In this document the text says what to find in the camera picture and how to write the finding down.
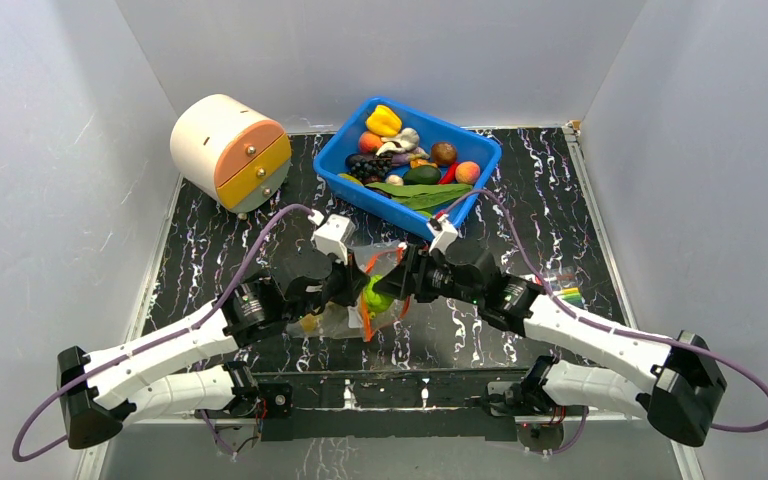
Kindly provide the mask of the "light green toy fruit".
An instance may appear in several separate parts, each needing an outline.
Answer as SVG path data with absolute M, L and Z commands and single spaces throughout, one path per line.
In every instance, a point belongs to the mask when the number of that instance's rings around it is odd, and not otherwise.
M 371 276 L 369 283 L 362 292 L 363 312 L 364 316 L 368 319 L 386 312 L 394 302 L 393 297 L 375 291 L 375 286 L 381 279 L 381 275 Z

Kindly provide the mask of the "clear orange zip bag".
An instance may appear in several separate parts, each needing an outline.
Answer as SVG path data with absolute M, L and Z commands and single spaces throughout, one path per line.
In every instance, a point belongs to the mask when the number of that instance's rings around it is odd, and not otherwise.
M 405 242 L 376 243 L 354 249 L 355 259 L 359 267 L 369 276 L 385 275 L 392 270 L 402 258 L 407 244 Z M 287 326 L 286 333 L 291 338 L 359 338 L 369 342 L 377 332 L 391 327 L 401 321 L 410 308 L 409 300 L 396 300 L 389 310 L 378 314 L 372 319 L 364 316 L 362 293 L 355 306 L 342 307 L 329 304 L 321 316 L 319 329 L 305 335 L 298 322 Z

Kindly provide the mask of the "yellow toy banana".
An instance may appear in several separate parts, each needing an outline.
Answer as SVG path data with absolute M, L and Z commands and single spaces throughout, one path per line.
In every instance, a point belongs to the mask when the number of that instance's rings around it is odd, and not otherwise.
M 309 314 L 300 319 L 298 325 L 301 328 L 301 331 L 307 335 L 316 332 L 319 329 L 320 322 L 320 315 Z

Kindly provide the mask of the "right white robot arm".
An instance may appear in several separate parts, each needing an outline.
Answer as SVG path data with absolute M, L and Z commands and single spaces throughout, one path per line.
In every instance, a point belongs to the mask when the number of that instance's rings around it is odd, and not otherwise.
M 642 418 L 680 444 L 700 447 L 727 382 L 705 341 L 689 332 L 655 336 L 593 316 L 551 297 L 544 286 L 503 272 L 486 251 L 457 241 L 446 251 L 410 245 L 373 285 L 375 293 L 428 303 L 473 304 L 490 326 L 550 343 L 590 360 L 582 366 L 539 357 L 518 383 L 491 382 L 477 403 L 497 416 L 549 414 L 567 406 Z

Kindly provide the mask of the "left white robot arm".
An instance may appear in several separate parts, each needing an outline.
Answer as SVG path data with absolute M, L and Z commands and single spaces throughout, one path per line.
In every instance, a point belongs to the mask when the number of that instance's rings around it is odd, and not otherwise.
M 349 255 L 307 248 L 279 267 L 261 269 L 197 311 L 134 341 L 57 356 L 66 442 L 73 450 L 104 443 L 135 421 L 181 410 L 254 411 L 257 387 L 225 367 L 181 369 L 281 335 L 329 304 L 353 306 L 370 277 Z

